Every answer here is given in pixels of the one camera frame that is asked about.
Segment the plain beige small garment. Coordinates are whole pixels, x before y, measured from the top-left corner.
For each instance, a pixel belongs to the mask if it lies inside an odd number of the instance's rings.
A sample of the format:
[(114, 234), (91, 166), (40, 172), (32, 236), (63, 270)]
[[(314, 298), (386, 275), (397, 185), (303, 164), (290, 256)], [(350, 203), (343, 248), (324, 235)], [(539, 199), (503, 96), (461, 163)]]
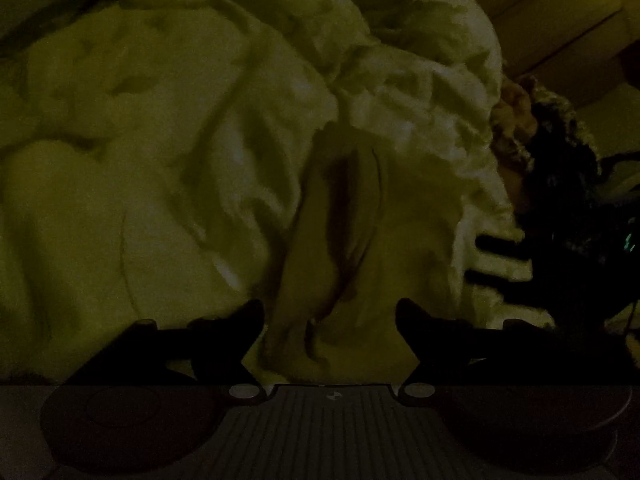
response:
[(314, 140), (278, 296), (258, 352), (290, 382), (402, 382), (416, 357), (398, 300), (445, 313), (466, 186), (435, 156), (331, 122)]

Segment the dark patterned cloth pile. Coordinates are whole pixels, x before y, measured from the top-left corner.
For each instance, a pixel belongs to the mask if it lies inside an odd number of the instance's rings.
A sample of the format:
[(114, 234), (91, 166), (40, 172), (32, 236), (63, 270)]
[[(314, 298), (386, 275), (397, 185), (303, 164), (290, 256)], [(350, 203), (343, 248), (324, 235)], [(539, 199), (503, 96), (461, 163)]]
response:
[(608, 186), (618, 157), (601, 157), (572, 103), (534, 77), (501, 81), (491, 149), (533, 267), (527, 297), (555, 323), (604, 323), (639, 299), (639, 189)]

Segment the leaf-patterned white bedsheet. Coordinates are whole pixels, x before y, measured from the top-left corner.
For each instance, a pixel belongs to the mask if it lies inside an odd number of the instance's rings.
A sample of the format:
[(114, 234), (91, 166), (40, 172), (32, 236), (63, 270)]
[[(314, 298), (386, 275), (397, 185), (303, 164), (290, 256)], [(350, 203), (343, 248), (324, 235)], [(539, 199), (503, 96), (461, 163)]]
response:
[(551, 315), (469, 286), (526, 280), (478, 234), (520, 230), (491, 151), (502, 57), (475, 0), (66, 0), (1, 55), (1, 374), (62, 380), (133, 322), (268, 312), (331, 122), (466, 186), (454, 303), (498, 330)]

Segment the wooden slatted furniture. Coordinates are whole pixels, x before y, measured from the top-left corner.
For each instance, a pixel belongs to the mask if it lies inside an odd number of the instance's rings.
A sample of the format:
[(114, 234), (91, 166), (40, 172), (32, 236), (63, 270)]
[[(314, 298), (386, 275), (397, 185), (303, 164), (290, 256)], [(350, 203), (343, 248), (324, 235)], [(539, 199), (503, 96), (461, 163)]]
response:
[(512, 80), (534, 76), (575, 106), (623, 79), (618, 55), (639, 39), (639, 0), (476, 0)]

